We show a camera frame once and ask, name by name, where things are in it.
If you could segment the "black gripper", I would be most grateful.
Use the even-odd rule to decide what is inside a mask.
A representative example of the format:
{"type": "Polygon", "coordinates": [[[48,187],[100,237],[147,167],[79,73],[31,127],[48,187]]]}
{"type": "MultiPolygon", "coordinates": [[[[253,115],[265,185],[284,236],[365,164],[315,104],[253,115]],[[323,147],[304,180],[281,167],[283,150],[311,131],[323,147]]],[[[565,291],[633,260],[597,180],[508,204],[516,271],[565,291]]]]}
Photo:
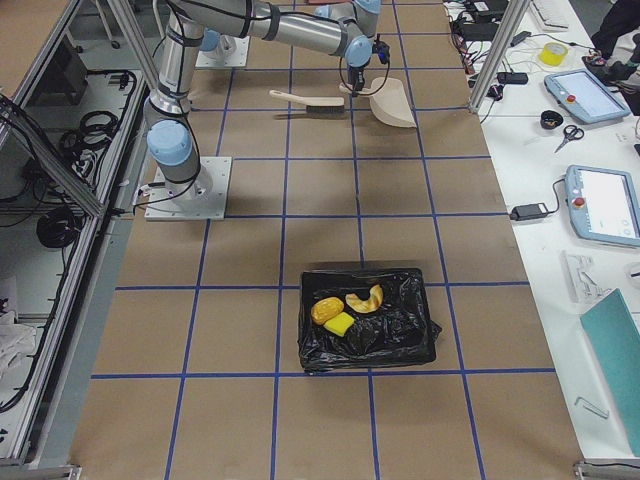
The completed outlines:
{"type": "Polygon", "coordinates": [[[348,67],[348,80],[351,85],[351,96],[358,96],[358,92],[363,93],[365,91],[366,85],[364,73],[364,66],[348,67]]]}

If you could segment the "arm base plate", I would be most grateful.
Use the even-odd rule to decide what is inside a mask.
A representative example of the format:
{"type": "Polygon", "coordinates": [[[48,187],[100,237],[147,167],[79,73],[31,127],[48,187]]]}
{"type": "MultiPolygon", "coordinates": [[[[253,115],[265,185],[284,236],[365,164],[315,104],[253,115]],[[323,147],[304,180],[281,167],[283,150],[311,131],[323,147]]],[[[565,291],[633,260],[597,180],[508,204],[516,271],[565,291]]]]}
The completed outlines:
{"type": "Polygon", "coordinates": [[[231,176],[232,158],[204,156],[200,173],[189,190],[171,182],[150,191],[144,217],[148,221],[223,220],[231,176]]]}
{"type": "Polygon", "coordinates": [[[196,61],[199,70],[244,68],[247,64],[249,39],[238,39],[208,32],[200,46],[196,61]]]}

